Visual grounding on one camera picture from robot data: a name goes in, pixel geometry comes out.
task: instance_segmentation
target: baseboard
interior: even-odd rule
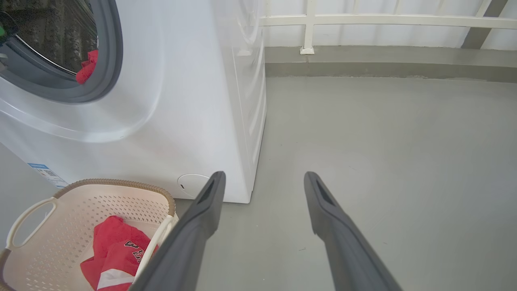
[[[517,51],[423,47],[265,49],[266,77],[395,77],[517,83]]]

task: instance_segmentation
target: basket handle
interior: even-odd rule
[[[25,221],[25,219],[31,215],[34,211],[38,210],[39,208],[43,207],[44,205],[47,205],[49,203],[52,203],[54,207],[52,207],[52,210],[49,214],[46,215],[46,217],[41,221],[41,223],[36,227],[36,229],[33,230],[33,232],[22,242],[21,245],[15,245],[14,244],[14,236],[16,235],[16,232],[22,225],[22,223]],[[19,217],[16,219],[14,224],[11,226],[11,230],[9,231],[9,234],[7,235],[7,246],[6,249],[14,250],[17,248],[22,247],[24,244],[26,244],[31,237],[39,230],[39,228],[49,219],[50,215],[56,210],[57,208],[57,199],[54,197],[51,197],[49,199],[42,200],[31,207],[29,207],[27,210],[25,210]]]
[[[172,227],[174,226],[173,225],[174,222],[175,222],[174,216],[167,215],[167,217],[162,221],[160,226],[158,226],[158,229],[156,229],[156,232],[153,235],[153,238],[151,239],[151,241],[149,242],[149,245],[147,246],[147,249],[145,250],[144,256],[142,257],[142,260],[140,261],[138,269],[136,270],[136,274],[134,276],[135,280],[143,272],[143,270],[145,269],[145,266],[147,266],[147,263],[149,263],[149,260],[151,260],[151,256],[153,255],[154,249],[158,245],[158,241],[162,238],[165,238],[167,236],[167,234],[172,230]]]

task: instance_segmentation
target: railing post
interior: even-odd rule
[[[305,17],[305,36],[300,54],[314,54],[312,37],[314,35],[314,18],[316,16],[316,0],[307,0],[307,13]]]

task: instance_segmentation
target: white wall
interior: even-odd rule
[[[358,0],[358,13],[394,13],[397,0]],[[305,14],[306,0],[264,0],[265,15]],[[400,14],[436,14],[440,0],[400,0]],[[445,0],[442,14],[475,16],[482,0]],[[354,0],[317,0],[316,14],[352,13]],[[501,17],[517,19],[517,0]],[[467,27],[423,25],[316,25],[315,46],[461,47]],[[303,25],[265,27],[268,47],[301,47]],[[517,50],[517,30],[492,30],[484,49]]]
[[[20,158],[0,143],[0,248],[11,225],[25,209],[34,203],[54,195],[58,188],[29,167]],[[35,213],[20,230],[20,237],[31,233],[43,215]]]

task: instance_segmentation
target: white stripe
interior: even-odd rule
[[[97,285],[97,290],[125,283],[133,283],[133,281],[134,276],[132,276],[131,274],[117,269],[109,269],[100,274],[100,280],[99,284]]]

